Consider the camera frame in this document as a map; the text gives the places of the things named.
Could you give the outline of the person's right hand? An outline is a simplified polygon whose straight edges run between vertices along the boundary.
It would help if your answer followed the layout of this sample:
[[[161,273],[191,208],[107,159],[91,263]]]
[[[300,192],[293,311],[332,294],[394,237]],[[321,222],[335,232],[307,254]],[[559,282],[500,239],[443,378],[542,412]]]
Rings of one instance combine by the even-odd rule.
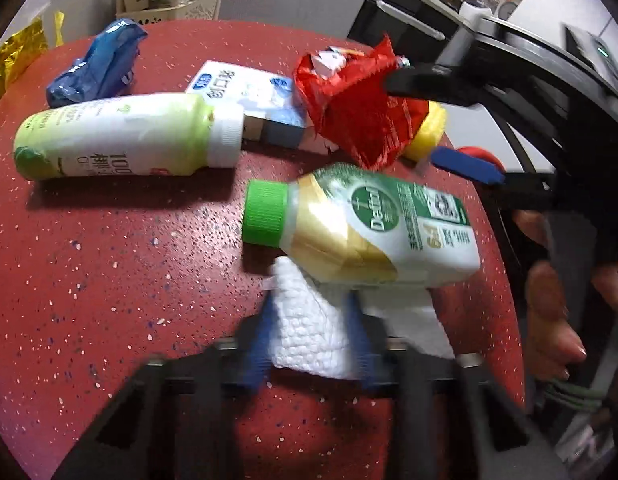
[[[605,301],[618,311],[618,263],[597,269],[592,283]],[[528,306],[525,363],[528,372],[542,382],[568,378],[567,366],[583,362],[586,348],[567,321],[564,289],[551,263],[540,260],[531,267],[525,295]]]

